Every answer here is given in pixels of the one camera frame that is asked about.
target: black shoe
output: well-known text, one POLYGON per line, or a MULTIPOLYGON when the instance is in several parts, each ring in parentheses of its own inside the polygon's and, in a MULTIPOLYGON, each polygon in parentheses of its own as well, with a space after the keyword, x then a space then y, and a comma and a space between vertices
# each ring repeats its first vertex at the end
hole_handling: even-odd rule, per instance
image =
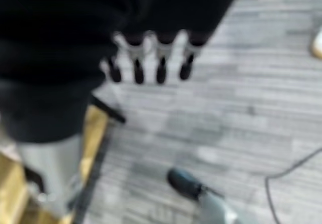
POLYGON ((204 190, 204 185, 189 172, 182 169, 170 169, 168 172, 169 184, 181 195, 198 201, 204 190))

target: white object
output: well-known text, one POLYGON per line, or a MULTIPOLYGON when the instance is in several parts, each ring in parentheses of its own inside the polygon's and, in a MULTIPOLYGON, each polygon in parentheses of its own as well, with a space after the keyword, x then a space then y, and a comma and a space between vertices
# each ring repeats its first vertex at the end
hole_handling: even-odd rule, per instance
POLYGON ((0 154, 14 161, 19 162, 21 160, 17 152, 16 143, 7 136, 2 125, 0 125, 0 154))
POLYGON ((312 52, 316 57, 322 59, 322 27, 312 43, 312 52))

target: black cable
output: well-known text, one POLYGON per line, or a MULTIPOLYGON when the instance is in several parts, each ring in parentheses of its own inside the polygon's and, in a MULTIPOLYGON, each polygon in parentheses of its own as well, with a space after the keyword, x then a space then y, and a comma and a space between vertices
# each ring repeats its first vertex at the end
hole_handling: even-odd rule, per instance
POLYGON ((315 150, 313 153, 309 154, 308 156, 306 156, 305 158, 303 158, 302 160, 299 160, 298 162, 296 162, 294 165, 292 165, 292 167, 290 167, 289 169, 275 174, 275 175, 268 175, 265 177, 265 190, 266 190, 266 195, 267 195, 267 201, 271 210, 271 213, 273 215, 274 221, 276 224, 282 224, 281 221, 279 220, 275 207, 274 207, 274 203, 272 200, 272 196, 271 196, 271 191, 270 191, 270 184, 269 181, 271 179, 279 179, 282 178, 288 174, 290 174, 291 172, 293 172, 294 170, 296 170, 297 168, 301 167, 302 165, 304 165, 306 162, 308 162, 309 160, 311 160, 313 157, 315 157, 316 155, 318 155, 320 152, 322 152, 322 148, 319 148, 317 150, 315 150))

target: sleeve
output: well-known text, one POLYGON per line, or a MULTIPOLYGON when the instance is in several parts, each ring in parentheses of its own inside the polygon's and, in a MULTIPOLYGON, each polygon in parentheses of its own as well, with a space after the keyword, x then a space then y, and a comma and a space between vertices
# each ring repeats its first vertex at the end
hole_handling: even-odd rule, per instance
POLYGON ((82 130, 91 91, 104 80, 110 40, 151 0, 0 0, 0 112, 20 142, 82 130))

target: wooden furniture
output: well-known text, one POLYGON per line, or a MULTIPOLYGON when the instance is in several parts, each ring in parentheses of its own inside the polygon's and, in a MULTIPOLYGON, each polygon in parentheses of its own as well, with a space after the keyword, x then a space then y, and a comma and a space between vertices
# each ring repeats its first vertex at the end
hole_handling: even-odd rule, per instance
MULTIPOLYGON (((108 123, 107 114, 90 106, 86 115, 84 155, 80 163, 83 180, 89 178, 108 123)), ((30 201, 20 163, 0 154, 0 224, 71 224, 73 214, 56 220, 30 201)))

